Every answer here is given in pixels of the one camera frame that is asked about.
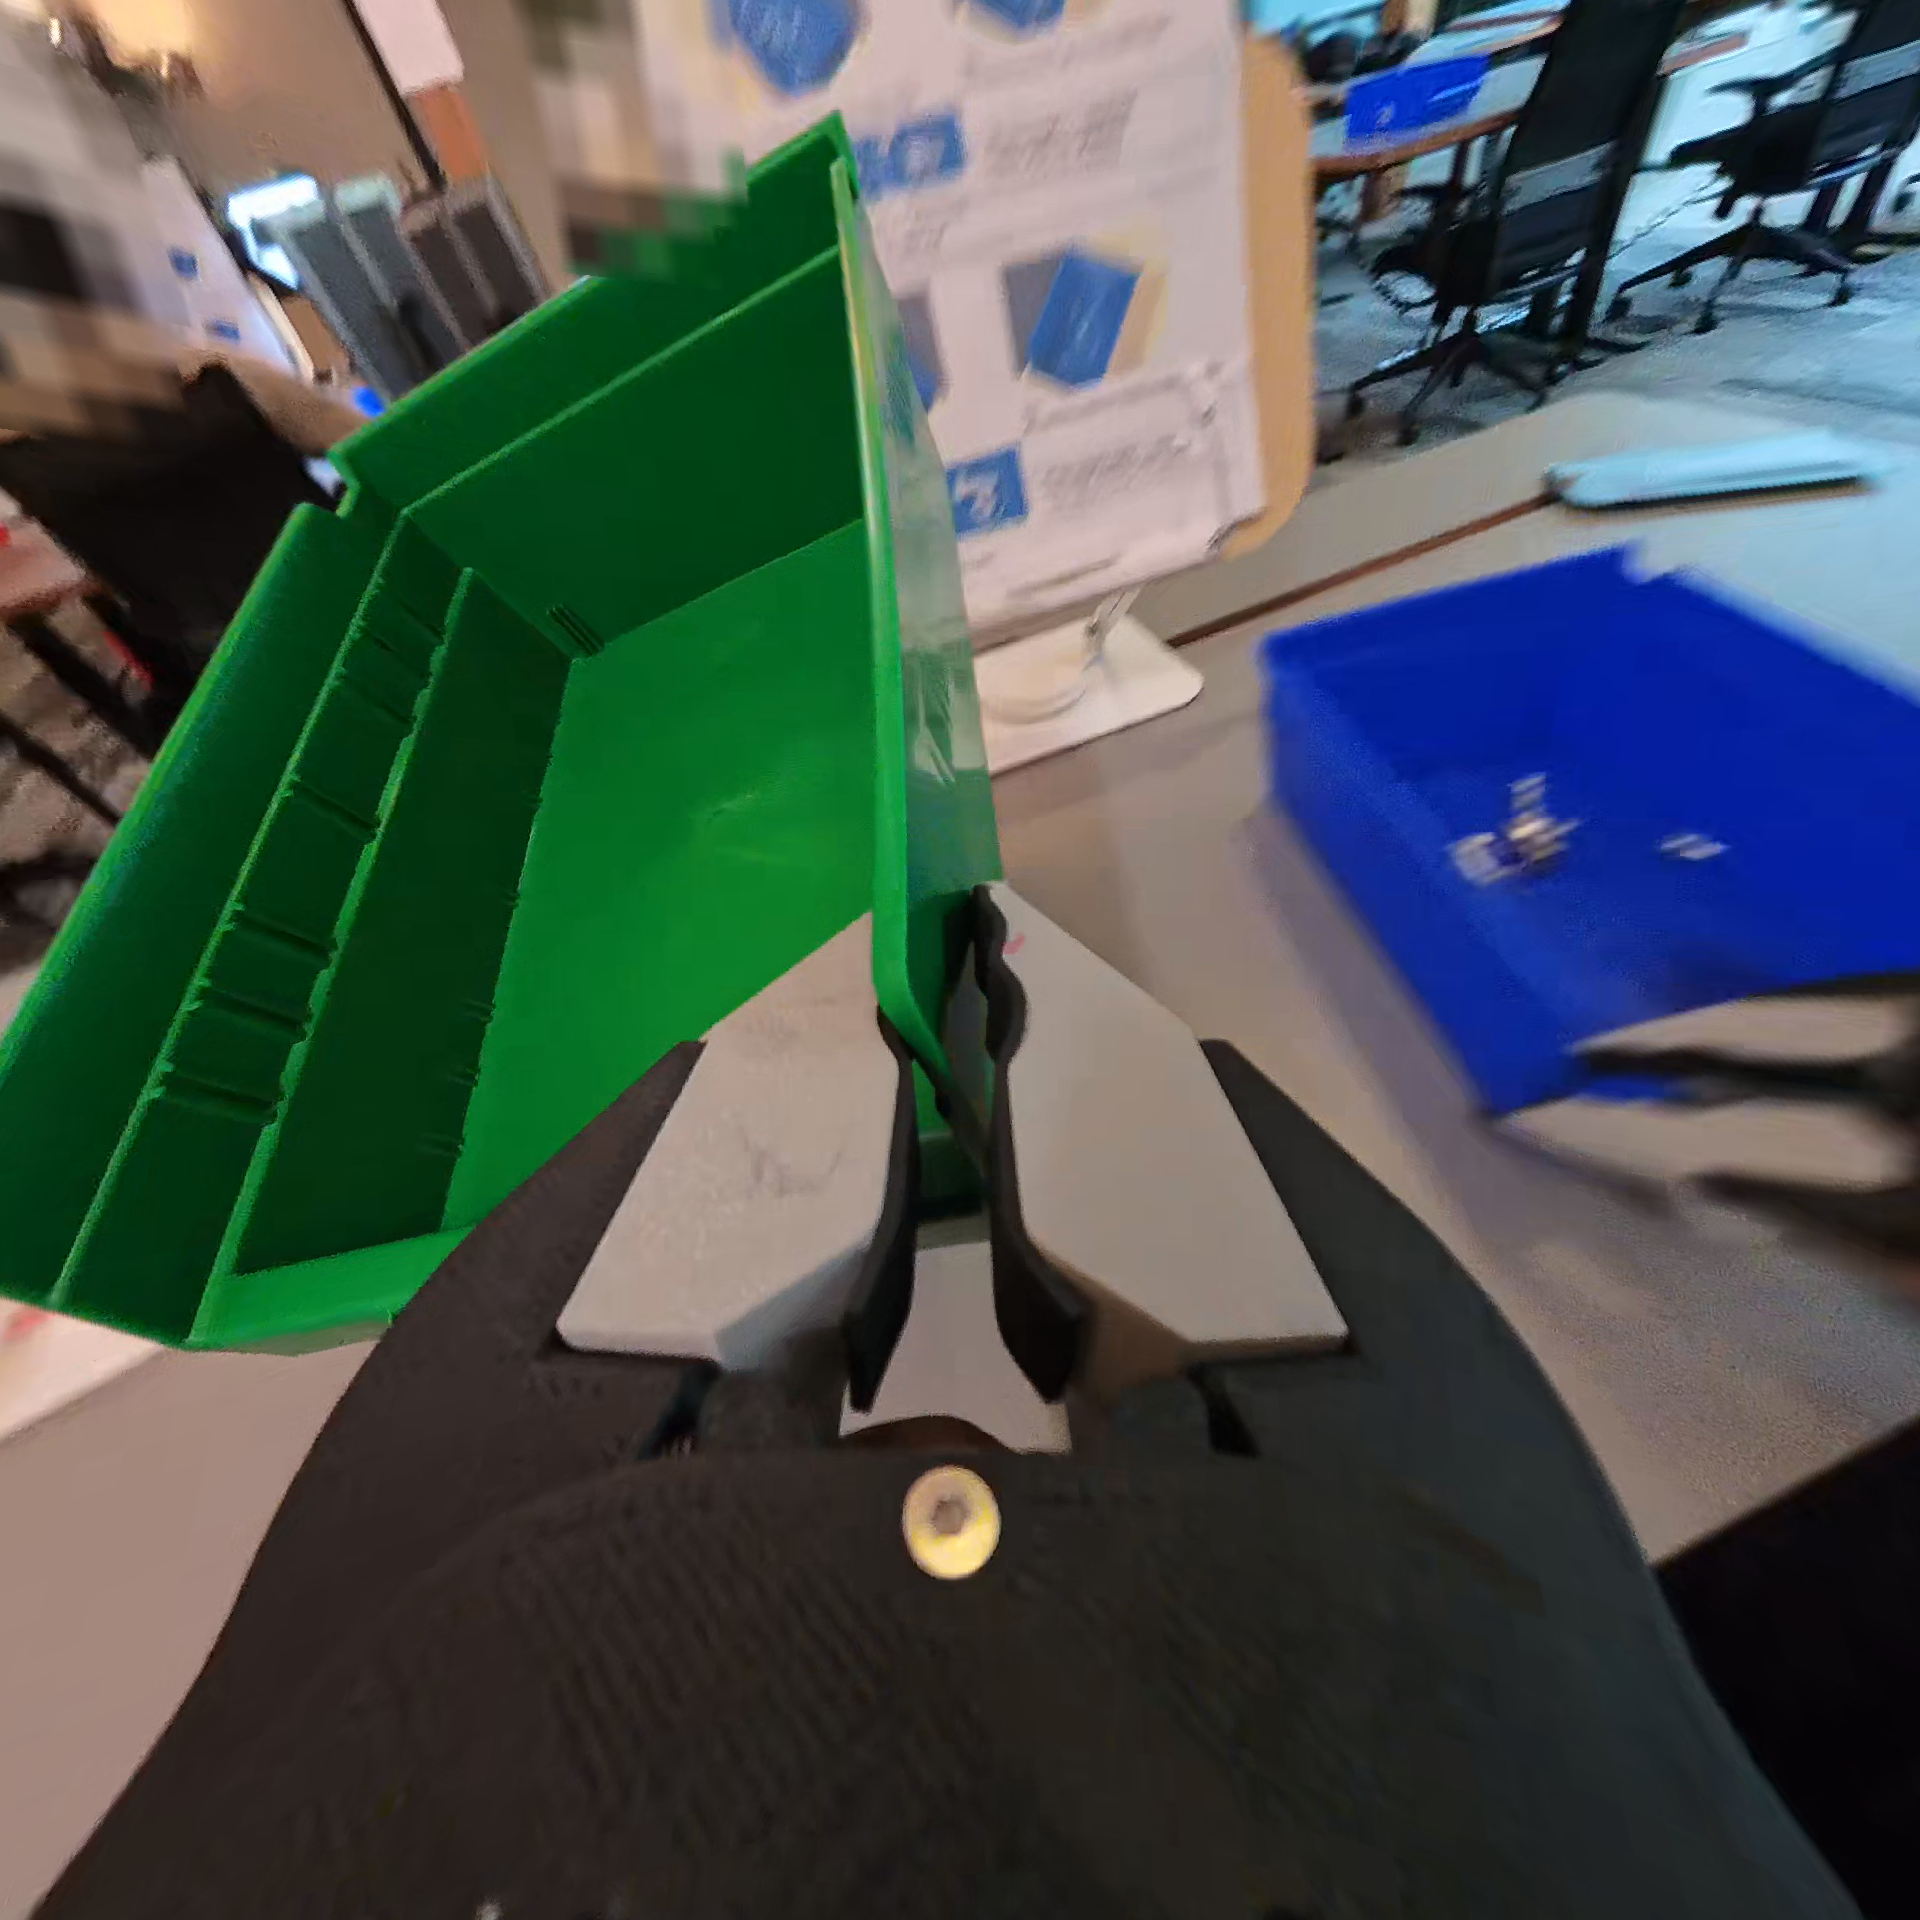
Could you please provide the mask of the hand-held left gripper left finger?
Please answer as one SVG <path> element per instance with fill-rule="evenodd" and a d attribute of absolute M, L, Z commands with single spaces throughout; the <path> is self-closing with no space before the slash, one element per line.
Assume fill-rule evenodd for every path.
<path fill-rule="evenodd" d="M 920 1198 L 917 1062 L 854 918 L 697 1047 L 558 1338 L 725 1374 L 834 1338 L 869 1411 L 912 1304 Z"/>

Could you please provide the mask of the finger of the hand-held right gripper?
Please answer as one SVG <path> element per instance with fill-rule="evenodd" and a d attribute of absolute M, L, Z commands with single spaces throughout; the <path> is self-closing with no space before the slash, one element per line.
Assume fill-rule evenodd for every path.
<path fill-rule="evenodd" d="M 1894 1293 L 1918 1292 L 1918 1182 L 1841 1186 L 1740 1170 L 1688 1180 L 1709 1222 L 1754 1230 L 1800 1254 L 1821 1256 Z"/>
<path fill-rule="evenodd" d="M 1726 1101 L 1851 1101 L 1918 1116 L 1918 973 L 1834 975 L 1726 999 L 1585 1040 L 1586 1080 L 1613 1092 Z"/>

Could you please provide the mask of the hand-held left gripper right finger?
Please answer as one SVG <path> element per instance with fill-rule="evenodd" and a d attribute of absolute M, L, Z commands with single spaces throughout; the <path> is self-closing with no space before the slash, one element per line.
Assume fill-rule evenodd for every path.
<path fill-rule="evenodd" d="M 1188 1021 L 973 891 L 998 1338 L 1048 1400 L 1342 1350 L 1349 1322 Z"/>

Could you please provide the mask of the blue plastic bin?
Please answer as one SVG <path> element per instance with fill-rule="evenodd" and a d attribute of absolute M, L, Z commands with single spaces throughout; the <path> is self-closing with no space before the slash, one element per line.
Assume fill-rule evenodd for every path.
<path fill-rule="evenodd" d="M 1908 972 L 1908 686 L 1627 548 L 1264 635 L 1273 803 L 1492 1117 L 1582 1092 L 1646 1020 Z M 1470 832 L 1556 815 L 1562 871 L 1473 886 Z"/>

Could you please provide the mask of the green plastic bin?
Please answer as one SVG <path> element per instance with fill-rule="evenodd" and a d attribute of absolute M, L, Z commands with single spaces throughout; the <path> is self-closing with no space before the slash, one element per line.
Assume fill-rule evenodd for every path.
<path fill-rule="evenodd" d="M 870 918 L 926 1077 L 1001 871 L 945 461 L 830 111 L 298 508 L 5 1031 L 5 1307 L 376 1328 Z"/>

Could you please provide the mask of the steel hex bolt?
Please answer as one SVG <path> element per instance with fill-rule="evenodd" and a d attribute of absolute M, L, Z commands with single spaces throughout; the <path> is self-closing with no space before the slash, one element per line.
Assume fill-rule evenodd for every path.
<path fill-rule="evenodd" d="M 1566 866 L 1579 828 L 1579 821 L 1556 815 L 1525 819 L 1458 836 L 1448 860 L 1460 880 L 1478 888 L 1538 880 Z"/>

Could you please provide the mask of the white stand with wooden board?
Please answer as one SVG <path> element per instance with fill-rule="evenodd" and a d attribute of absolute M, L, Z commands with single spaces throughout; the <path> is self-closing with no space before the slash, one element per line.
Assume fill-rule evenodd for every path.
<path fill-rule="evenodd" d="M 1317 435 L 1310 144 L 1298 58 L 1281 39 L 1243 32 L 1240 262 L 1264 506 L 1212 534 L 1186 566 L 1139 572 L 1100 602 L 1081 594 L 1057 613 L 1009 616 L 977 643 L 996 778 L 1188 706 L 1203 675 L 1173 651 L 1176 602 L 1188 587 L 1229 584 L 1232 566 L 1264 548 L 1308 493 Z"/>

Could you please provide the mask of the black office chair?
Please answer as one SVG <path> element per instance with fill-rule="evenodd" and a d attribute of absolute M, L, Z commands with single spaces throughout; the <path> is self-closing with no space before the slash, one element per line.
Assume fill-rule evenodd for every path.
<path fill-rule="evenodd" d="M 1694 320 L 1715 332 L 1718 301 L 1758 262 L 1794 264 L 1804 276 L 1830 279 L 1830 303 L 1854 298 L 1857 261 L 1814 222 L 1844 186 L 1894 160 L 1915 131 L 1918 5 L 1851 7 L 1846 35 L 1834 50 L 1778 76 L 1724 82 L 1747 96 L 1747 119 L 1674 149 L 1677 167 L 1709 165 L 1722 183 L 1715 218 L 1729 223 L 1713 240 L 1620 280 L 1604 311 L 1624 323 L 1630 298 L 1651 280 L 1674 291 L 1722 264 Z"/>
<path fill-rule="evenodd" d="M 1500 155 L 1475 183 L 1440 186 L 1424 227 L 1373 261 L 1389 295 L 1414 280 L 1432 314 L 1417 347 L 1355 378 L 1345 427 L 1362 418 L 1369 390 L 1419 378 L 1400 410 L 1406 448 L 1435 395 L 1476 368 L 1534 406 L 1548 402 L 1570 358 L 1548 326 L 1597 247 L 1602 203 L 1682 14 L 1682 2 L 1566 7 Z"/>

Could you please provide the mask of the black bulky thing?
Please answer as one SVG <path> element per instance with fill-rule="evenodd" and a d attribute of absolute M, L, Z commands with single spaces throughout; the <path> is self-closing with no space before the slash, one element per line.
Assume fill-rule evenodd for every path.
<path fill-rule="evenodd" d="M 298 508 L 332 510 L 315 455 L 288 442 L 220 360 L 178 402 L 139 406 L 104 435 L 5 439 L 5 492 L 99 587 L 89 611 L 147 680 L 138 703 L 18 632 L 132 750 L 155 754 Z"/>

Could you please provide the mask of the brown top office desk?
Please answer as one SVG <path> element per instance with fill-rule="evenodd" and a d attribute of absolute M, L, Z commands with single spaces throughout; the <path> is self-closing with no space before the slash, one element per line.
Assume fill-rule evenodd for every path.
<path fill-rule="evenodd" d="M 1347 186 L 1369 175 L 1389 175 L 1414 160 L 1470 146 L 1492 132 L 1509 128 L 1534 82 L 1546 66 L 1546 47 L 1556 35 L 1568 5 L 1521 5 L 1494 10 L 1442 29 L 1403 63 L 1448 61 L 1458 58 L 1486 58 L 1486 70 L 1473 101 L 1448 120 L 1428 128 L 1389 131 L 1377 140 L 1354 142 L 1345 126 L 1345 96 L 1333 92 L 1331 107 L 1310 135 L 1310 167 L 1315 187 Z"/>

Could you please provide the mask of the grey metal cases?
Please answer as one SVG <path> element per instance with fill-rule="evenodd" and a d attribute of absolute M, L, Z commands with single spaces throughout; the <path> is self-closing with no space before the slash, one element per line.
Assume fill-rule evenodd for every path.
<path fill-rule="evenodd" d="M 553 295 L 491 175 L 405 197 L 386 175 L 288 175 L 233 222 L 312 301 L 380 402 L 394 402 Z"/>

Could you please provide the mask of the printed paper sheet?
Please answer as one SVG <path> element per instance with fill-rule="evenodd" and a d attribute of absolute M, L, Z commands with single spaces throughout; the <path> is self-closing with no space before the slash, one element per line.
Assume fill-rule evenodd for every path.
<path fill-rule="evenodd" d="M 637 16 L 658 131 L 702 170 L 841 116 L 979 632 L 1205 559 L 1264 510 L 1234 5 Z"/>

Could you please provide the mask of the small blue bin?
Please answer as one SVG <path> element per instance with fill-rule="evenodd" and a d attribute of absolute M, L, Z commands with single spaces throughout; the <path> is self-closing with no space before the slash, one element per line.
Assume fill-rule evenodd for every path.
<path fill-rule="evenodd" d="M 1369 151 L 1458 119 L 1475 107 L 1490 66 L 1488 55 L 1454 55 L 1355 76 L 1345 92 L 1342 146 Z"/>

